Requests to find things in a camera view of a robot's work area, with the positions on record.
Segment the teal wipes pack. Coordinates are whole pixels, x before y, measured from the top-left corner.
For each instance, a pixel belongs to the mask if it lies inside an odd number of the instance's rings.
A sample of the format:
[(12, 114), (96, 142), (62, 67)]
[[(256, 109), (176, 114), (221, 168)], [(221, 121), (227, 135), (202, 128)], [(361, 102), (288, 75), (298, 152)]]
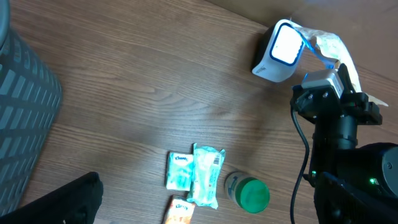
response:
[(193, 176), (187, 201), (199, 207), (218, 208), (217, 182), (224, 163), (226, 151), (210, 146), (193, 144)]

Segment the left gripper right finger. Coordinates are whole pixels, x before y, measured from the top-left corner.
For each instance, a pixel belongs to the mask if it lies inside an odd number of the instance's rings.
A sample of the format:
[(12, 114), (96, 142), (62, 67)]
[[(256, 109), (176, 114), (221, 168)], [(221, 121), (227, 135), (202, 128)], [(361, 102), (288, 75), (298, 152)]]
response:
[(397, 223), (397, 199), (371, 195), (327, 172), (315, 184), (314, 204), (319, 224)]

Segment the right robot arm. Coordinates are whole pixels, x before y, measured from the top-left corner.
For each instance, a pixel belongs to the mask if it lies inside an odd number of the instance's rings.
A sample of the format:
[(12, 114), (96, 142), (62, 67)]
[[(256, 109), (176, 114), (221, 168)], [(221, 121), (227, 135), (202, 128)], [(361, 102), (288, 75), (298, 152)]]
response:
[(382, 123), (377, 104), (356, 91), (346, 65), (310, 72), (293, 87), (293, 109), (315, 125), (309, 172), (315, 186), (327, 172), (371, 195), (397, 197), (397, 145), (377, 142), (358, 147), (358, 126)]

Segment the beige paper pouch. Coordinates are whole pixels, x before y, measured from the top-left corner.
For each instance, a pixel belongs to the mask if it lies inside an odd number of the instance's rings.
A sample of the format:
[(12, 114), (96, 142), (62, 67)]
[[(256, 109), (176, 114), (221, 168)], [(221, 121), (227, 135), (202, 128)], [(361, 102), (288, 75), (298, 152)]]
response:
[(338, 35), (323, 30), (293, 25), (293, 22), (290, 24), (300, 34), (305, 45), (325, 64), (326, 68), (337, 69), (341, 64), (345, 64), (354, 91), (362, 92), (359, 75), (353, 59)]

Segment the green lid jar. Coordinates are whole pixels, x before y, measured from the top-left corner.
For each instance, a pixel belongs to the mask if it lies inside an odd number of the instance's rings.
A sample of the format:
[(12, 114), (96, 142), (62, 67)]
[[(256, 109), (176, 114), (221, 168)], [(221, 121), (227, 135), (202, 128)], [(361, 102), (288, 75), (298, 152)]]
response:
[(248, 213), (263, 212), (270, 201), (268, 186), (244, 172), (230, 173), (224, 182), (224, 189), (228, 198)]

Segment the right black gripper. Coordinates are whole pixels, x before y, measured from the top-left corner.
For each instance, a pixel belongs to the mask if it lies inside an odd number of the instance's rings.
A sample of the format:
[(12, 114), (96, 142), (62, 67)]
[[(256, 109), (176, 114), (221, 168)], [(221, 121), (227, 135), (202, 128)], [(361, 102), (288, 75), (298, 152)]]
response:
[(371, 102), (368, 95), (355, 92), (349, 78), (348, 69), (341, 64), (335, 69), (344, 86), (341, 98), (338, 98), (332, 86), (319, 86), (303, 89), (301, 84), (292, 87), (293, 97), (290, 105), (307, 121), (334, 121), (352, 116), (359, 125), (380, 125), (382, 115), (379, 107)]

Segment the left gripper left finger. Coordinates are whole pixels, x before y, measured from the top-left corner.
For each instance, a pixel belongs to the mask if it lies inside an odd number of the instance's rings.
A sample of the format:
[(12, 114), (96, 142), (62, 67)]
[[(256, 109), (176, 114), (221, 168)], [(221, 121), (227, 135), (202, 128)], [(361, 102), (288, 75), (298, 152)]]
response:
[(99, 174), (89, 172), (1, 217), (1, 224), (92, 224), (102, 199)]

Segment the blue white package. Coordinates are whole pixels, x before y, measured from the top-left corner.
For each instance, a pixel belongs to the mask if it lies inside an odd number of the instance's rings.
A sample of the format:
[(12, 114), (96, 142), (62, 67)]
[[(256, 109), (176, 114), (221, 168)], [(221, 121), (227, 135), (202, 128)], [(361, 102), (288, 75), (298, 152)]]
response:
[(190, 191), (193, 174), (193, 155), (170, 152), (167, 160), (166, 189)]

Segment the orange tissue pack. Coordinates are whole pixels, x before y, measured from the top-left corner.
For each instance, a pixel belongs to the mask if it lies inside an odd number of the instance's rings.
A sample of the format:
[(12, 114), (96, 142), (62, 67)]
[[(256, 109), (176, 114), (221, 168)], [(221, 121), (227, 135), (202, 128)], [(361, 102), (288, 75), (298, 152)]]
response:
[(190, 224), (196, 205), (173, 195), (166, 209), (163, 224)]

